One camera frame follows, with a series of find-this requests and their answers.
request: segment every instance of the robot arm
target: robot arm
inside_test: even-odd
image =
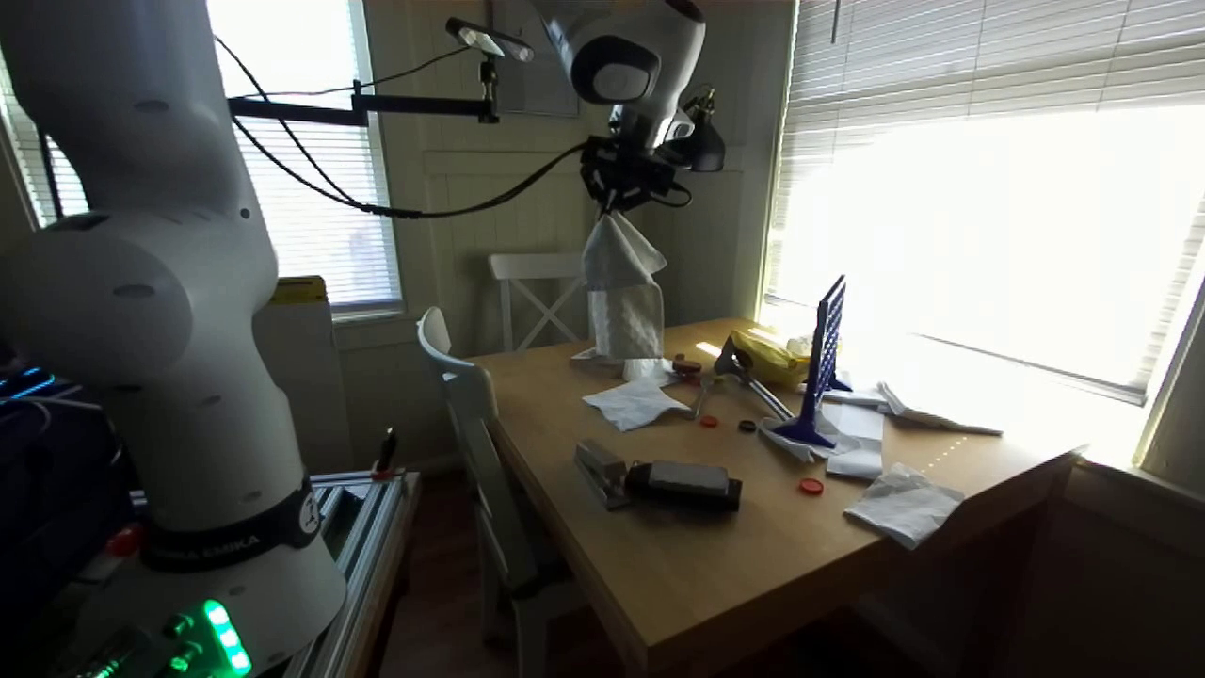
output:
[[[532,0],[582,102],[611,106],[611,137],[582,146],[603,210],[687,193],[678,170],[719,170],[710,96],[680,102],[708,22],[694,0]]]
[[[678,106],[705,49],[705,17],[690,0],[535,0],[576,96],[613,106],[613,131],[654,150],[694,137]]]

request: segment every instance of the red item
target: red item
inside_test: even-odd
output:
[[[143,525],[128,525],[117,535],[110,535],[105,555],[110,557],[134,557],[143,549],[143,542],[147,542]]]
[[[822,478],[802,478],[793,490],[805,495],[805,499],[822,499],[825,483]]]

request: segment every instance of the green light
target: green light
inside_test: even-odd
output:
[[[247,678],[257,673],[247,648],[237,637],[228,609],[220,599],[201,599],[177,623],[173,673]]]
[[[254,672],[247,651],[228,656],[228,666],[237,666],[237,672]]]
[[[114,678],[121,672],[121,662],[114,658],[114,662],[105,662],[100,672],[99,672],[99,678]]]
[[[221,603],[213,603],[213,599],[208,599],[208,603],[203,603],[203,617],[208,617],[211,626],[228,626],[225,607],[221,607]]]

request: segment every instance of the window blinds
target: window blinds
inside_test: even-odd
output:
[[[1203,0],[797,0],[766,313],[845,270],[862,333],[1140,400],[1203,188]]]

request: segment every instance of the cable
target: cable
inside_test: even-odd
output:
[[[535,182],[544,182],[555,165],[560,165],[567,156],[582,150],[586,144],[574,144],[566,146],[556,157],[544,161],[535,174],[528,174],[518,184],[511,184],[507,193],[471,205],[471,208],[451,208],[451,210],[395,210],[395,208],[374,208],[365,205],[370,215],[388,215],[388,219],[456,219],[456,215],[476,215],[476,210],[491,210],[497,205],[515,200],[518,193],[528,193]]]
[[[466,52],[466,46],[449,49],[449,52],[438,52],[438,57],[428,57],[428,62],[422,62],[422,66],[413,66],[413,68],[404,68],[404,73],[390,73],[390,77],[370,81],[370,83],[362,83],[362,86],[384,86],[384,83],[395,83],[395,81],[410,81],[410,77],[419,77],[419,73],[424,73],[424,68],[432,68],[432,66],[439,66],[439,62],[458,57],[458,52]],[[272,97],[324,97],[324,96],[339,96],[339,92],[353,92],[353,86],[267,92],[267,96],[272,96]]]
[[[458,52],[466,52],[466,46],[449,49],[449,52],[438,52],[438,57],[428,57],[428,62],[422,62],[422,66],[413,66],[413,68],[390,73],[390,77],[374,81],[374,83],[365,83],[365,86],[384,86],[384,83],[395,83],[395,81],[410,81],[410,77],[419,77],[419,73],[424,73],[424,68],[432,68],[432,66],[439,66],[439,62],[458,57]]]
[[[261,86],[257,73],[213,33],[213,42],[221,46],[221,52],[237,66],[237,73],[261,92],[264,102],[267,92]],[[280,128],[295,139],[295,146],[301,150],[301,157],[316,170],[316,176],[326,182],[331,193],[339,193],[345,205],[357,205],[349,193],[341,193],[341,184],[308,156],[308,146],[295,137],[295,128],[286,121],[280,121]]]
[[[275,170],[284,170],[284,174],[291,174],[298,184],[304,184],[308,193],[316,193],[316,198],[324,198],[324,200],[331,200],[331,205],[341,205],[341,208],[362,208],[357,200],[345,200],[345,198],[339,198],[339,193],[326,193],[326,188],[319,188],[319,184],[313,184],[308,176],[301,176],[295,165],[286,165],[284,157],[275,157],[264,144],[261,144],[261,137],[254,137],[237,118],[235,118],[235,128],[275,165]]]

